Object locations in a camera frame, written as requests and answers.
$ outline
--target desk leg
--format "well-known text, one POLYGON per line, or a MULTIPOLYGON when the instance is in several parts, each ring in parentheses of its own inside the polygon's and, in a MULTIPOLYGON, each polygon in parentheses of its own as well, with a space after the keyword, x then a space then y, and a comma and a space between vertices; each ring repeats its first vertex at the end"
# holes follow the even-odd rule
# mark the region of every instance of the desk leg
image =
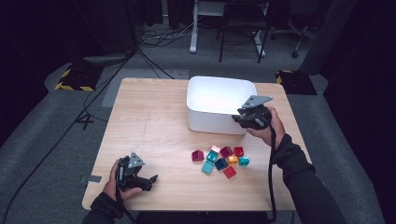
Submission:
POLYGON ((197 52, 197 41, 198 41, 198 0, 195 0, 190 53, 197 52))
MULTIPOLYGON (((260 50, 262 50, 262 41, 260 40, 260 33, 262 31, 259 31, 256 36, 254 37, 254 43, 256 44, 257 48, 257 53, 260 54, 260 50)), ((265 50, 262 50, 262 58, 265 56, 265 50)))

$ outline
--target pile of colorful blocks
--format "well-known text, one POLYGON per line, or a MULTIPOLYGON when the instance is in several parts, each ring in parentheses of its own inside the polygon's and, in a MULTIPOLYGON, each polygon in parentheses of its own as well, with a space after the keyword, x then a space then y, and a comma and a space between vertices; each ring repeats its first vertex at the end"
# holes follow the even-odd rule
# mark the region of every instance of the pile of colorful blocks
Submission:
MULTIPOLYGON (((193 151, 191 156, 193 161, 204 160, 204 152, 202 150, 193 151)), ((222 171, 230 179, 236 175, 236 171, 231 165, 237 163, 239 166, 248 166, 249 163, 249 159, 244 155, 242 147, 234 147, 232 150, 230 147, 220 149, 220 147, 213 146, 206 156, 202 171, 210 175, 216 166, 219 171, 222 171)))

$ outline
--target gray carpet floor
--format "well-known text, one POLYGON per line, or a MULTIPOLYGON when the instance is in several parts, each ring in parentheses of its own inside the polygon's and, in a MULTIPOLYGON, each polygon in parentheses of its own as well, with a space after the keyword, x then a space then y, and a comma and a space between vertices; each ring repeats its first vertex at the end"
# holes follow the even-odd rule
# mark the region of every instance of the gray carpet floor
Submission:
MULTIPOLYGON (((145 29, 167 28, 166 24, 145 29)), ((233 77, 253 82, 275 83, 275 72, 280 69, 296 70, 309 49, 305 41, 300 57, 290 57, 295 37, 268 38, 266 56, 257 63, 253 46, 227 46, 223 62, 219 63, 217 30, 203 28, 198 37, 196 54, 189 53, 190 36, 186 35, 164 47, 142 51, 162 69, 175 71, 177 78, 194 76, 233 77)), ((88 108, 97 119, 83 130, 75 123, 89 102, 100 92, 56 91, 55 85, 68 64, 49 74, 45 85, 49 94, 25 118, 0 150, 0 214, 22 181, 40 163, 57 141, 64 139, 36 169, 15 198, 7 223, 80 223, 87 214, 81 206, 85 185, 82 176, 91 174, 96 154, 111 113, 111 99, 117 92, 119 78, 115 78, 88 108)), ((105 68, 98 86, 113 75, 117 65, 105 68)), ((120 77, 154 77, 144 58, 136 53, 125 64, 120 77)), ((288 95, 293 113, 299 124, 318 176, 328 186, 348 223, 384 223, 372 183, 353 154, 338 127, 322 93, 326 79, 311 77, 318 95, 288 95)), ((290 212, 279 212, 276 223, 290 223, 290 212)), ((125 217, 117 223, 129 223, 125 217)), ((301 223, 297 217, 294 223, 301 223)))

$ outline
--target black sweater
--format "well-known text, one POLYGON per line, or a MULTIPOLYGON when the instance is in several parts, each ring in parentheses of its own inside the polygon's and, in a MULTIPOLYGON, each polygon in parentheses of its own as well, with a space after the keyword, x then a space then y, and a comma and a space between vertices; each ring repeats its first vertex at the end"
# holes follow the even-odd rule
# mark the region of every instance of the black sweater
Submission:
MULTIPOLYGON (((308 163, 300 146, 293 144, 288 134, 280 142, 275 160, 283 170, 283 181, 304 224, 346 223, 334 198, 316 176, 315 167, 308 163)), ((122 218, 122 207, 101 193, 82 223, 113 224, 114 218, 122 218)))

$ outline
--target light wood tabletop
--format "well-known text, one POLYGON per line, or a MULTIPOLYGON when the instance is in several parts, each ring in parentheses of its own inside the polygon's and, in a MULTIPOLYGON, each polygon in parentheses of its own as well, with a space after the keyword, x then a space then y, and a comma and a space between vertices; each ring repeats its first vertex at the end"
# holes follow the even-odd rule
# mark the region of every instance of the light wood tabletop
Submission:
MULTIPOLYGON (((137 211, 269 211, 272 209, 267 170, 270 148, 250 134, 198 133, 187 125, 188 80, 125 78, 120 85, 82 205, 90 206, 102 192, 115 160, 135 152, 145 165, 138 176, 158 175, 151 191, 128 201, 127 209, 137 211), (201 171, 203 161, 192 161, 196 149, 206 157, 212 146, 243 147, 248 166, 233 165, 237 174, 228 179, 216 167, 210 175, 201 171)), ((266 103, 276 109, 286 132, 306 152, 304 140, 282 86, 254 83, 258 95, 271 95, 266 103)), ((274 166, 277 210, 295 210, 281 170, 274 166)))

